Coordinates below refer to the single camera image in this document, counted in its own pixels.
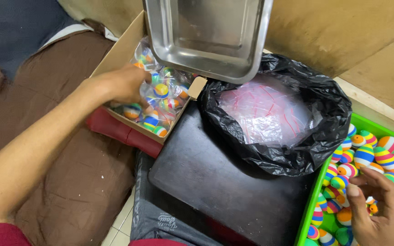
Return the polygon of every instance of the white tile floor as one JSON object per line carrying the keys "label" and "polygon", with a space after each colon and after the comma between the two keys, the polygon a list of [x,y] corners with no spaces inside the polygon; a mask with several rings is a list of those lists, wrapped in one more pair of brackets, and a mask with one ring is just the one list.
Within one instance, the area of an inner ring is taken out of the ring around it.
{"label": "white tile floor", "polygon": [[124,204],[123,209],[113,222],[109,233],[104,239],[101,246],[127,246],[130,243],[130,229],[132,227],[133,217],[133,202],[134,202],[135,187],[133,187],[132,194]]}

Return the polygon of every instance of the gray fabric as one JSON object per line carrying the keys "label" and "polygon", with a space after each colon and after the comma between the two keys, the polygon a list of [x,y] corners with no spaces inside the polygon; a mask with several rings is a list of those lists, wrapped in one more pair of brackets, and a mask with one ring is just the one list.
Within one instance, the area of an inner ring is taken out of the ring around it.
{"label": "gray fabric", "polygon": [[77,24],[56,0],[0,0],[0,67],[13,79],[19,65],[63,28]]}
{"label": "gray fabric", "polygon": [[205,216],[148,182],[155,160],[138,151],[130,240],[163,238],[190,246],[222,244],[211,239]]}

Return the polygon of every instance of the red shirt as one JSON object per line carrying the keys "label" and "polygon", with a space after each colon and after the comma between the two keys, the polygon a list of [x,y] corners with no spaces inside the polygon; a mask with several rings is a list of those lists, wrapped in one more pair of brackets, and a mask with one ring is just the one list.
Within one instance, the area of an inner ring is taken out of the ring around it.
{"label": "red shirt", "polygon": [[[31,244],[17,226],[0,223],[0,246],[31,246]],[[167,239],[141,239],[130,242],[129,246],[185,246],[185,244]]]}

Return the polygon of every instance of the clear plastic bag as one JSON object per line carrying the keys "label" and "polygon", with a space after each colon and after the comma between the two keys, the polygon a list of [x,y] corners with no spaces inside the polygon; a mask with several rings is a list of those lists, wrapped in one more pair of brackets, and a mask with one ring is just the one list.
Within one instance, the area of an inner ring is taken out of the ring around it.
{"label": "clear plastic bag", "polygon": [[241,126],[246,144],[293,147],[320,122],[313,120],[299,92],[268,74],[257,74],[236,90],[215,96],[219,107]]}
{"label": "clear plastic bag", "polygon": [[109,107],[158,136],[164,137],[176,115],[189,99],[188,88],[195,75],[159,64],[151,53],[148,37],[140,41],[130,63],[151,73],[152,83],[144,82],[139,93],[154,108],[154,112],[145,115],[136,103],[110,102]]}

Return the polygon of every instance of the cardboard box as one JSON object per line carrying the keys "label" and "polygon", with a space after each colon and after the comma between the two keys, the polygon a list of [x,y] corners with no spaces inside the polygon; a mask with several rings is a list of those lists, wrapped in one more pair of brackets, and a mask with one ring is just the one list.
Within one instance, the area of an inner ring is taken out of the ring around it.
{"label": "cardboard box", "polygon": [[[97,76],[102,73],[110,72],[113,70],[120,69],[125,64],[130,62],[130,59],[133,58],[136,47],[138,46],[140,40],[148,35],[147,29],[145,28],[145,12],[142,11],[138,17],[132,22],[132,24],[128,27],[127,31],[123,33],[123,35],[119,38],[119,40],[115,43],[112,49],[107,53],[98,67],[94,70],[91,77]],[[196,77],[189,87],[188,94],[189,99],[183,106],[183,109],[176,115],[176,120],[172,123],[170,130],[168,131],[165,137],[159,137],[153,132],[145,129],[139,124],[125,118],[124,116],[117,114],[111,109],[107,108],[107,112],[111,114],[114,118],[121,121],[122,123],[130,126],[131,128],[137,130],[138,132],[144,134],[147,137],[155,140],[156,142],[163,144],[168,136],[170,135],[172,129],[175,124],[179,120],[182,115],[184,109],[188,106],[190,100],[196,100],[199,96],[201,90],[205,86],[207,80],[203,77]]]}

